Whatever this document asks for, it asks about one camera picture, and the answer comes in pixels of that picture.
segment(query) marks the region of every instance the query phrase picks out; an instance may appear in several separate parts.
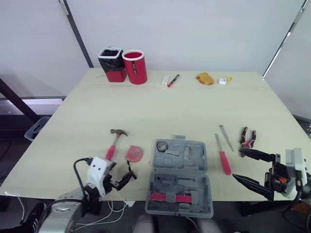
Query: shoe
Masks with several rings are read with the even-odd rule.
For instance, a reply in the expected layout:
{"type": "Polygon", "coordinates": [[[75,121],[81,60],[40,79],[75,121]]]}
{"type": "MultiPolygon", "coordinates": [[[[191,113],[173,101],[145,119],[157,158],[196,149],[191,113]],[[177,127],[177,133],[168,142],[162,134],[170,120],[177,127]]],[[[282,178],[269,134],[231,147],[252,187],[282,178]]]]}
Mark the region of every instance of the shoe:
{"type": "Polygon", "coordinates": [[[35,205],[35,207],[28,215],[27,220],[23,223],[23,225],[29,226],[31,233],[34,233],[36,229],[39,227],[39,221],[46,207],[47,205],[43,202],[40,202],[37,205],[35,205]]]}

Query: pliers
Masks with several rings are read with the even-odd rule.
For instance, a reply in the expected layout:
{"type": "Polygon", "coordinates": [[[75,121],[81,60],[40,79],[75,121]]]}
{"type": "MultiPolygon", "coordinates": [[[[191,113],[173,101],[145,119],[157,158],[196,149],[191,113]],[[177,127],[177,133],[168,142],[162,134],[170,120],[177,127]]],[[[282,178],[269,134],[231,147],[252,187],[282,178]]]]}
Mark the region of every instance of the pliers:
{"type": "Polygon", "coordinates": [[[240,141],[241,149],[253,148],[255,140],[256,140],[256,130],[253,130],[252,139],[248,142],[246,141],[245,134],[247,130],[248,130],[248,127],[245,127],[241,135],[241,141],[240,141]]]}

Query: white wall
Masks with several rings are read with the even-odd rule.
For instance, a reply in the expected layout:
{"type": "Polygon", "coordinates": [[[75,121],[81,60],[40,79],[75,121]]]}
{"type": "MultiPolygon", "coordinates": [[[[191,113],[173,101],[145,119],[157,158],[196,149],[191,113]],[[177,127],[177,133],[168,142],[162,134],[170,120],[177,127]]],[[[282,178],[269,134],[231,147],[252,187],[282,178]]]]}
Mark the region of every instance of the white wall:
{"type": "Polygon", "coordinates": [[[311,119],[311,4],[288,37],[265,80],[292,114],[311,119]]]}
{"type": "Polygon", "coordinates": [[[1,0],[0,54],[0,77],[20,97],[66,96],[88,70],[57,0],[1,0]]]}
{"type": "Polygon", "coordinates": [[[141,49],[149,69],[263,74],[303,0],[68,0],[92,62],[141,49]]]}

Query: tool case lid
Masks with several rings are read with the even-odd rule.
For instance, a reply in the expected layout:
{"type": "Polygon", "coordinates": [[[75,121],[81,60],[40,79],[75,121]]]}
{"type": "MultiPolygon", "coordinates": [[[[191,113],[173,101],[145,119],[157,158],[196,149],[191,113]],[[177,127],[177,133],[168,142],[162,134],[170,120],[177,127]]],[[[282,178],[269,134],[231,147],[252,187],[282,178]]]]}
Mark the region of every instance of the tool case lid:
{"type": "Polygon", "coordinates": [[[155,143],[153,167],[156,170],[205,173],[207,152],[203,142],[187,141],[185,136],[176,139],[158,139],[155,143]]]}

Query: red cup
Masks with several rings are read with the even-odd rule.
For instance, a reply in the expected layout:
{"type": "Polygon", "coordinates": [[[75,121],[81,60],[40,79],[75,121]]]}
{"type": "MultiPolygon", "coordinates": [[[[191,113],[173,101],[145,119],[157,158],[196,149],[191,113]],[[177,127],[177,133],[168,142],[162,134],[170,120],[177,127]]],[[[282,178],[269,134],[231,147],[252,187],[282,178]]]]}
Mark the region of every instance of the red cup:
{"type": "Polygon", "coordinates": [[[140,50],[128,50],[122,53],[122,58],[132,84],[143,84],[147,81],[145,55],[140,50]]]}

